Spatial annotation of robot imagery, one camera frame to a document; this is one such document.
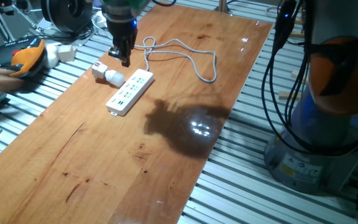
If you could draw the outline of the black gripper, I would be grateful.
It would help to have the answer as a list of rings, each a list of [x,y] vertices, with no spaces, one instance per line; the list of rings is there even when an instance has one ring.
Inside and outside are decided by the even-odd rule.
[[[129,67],[131,65],[131,53],[134,50],[137,37],[137,20],[133,18],[127,22],[107,21],[107,27],[112,35],[113,42],[108,55],[118,59],[123,67]],[[120,48],[125,45],[128,45],[129,53],[124,48]]]

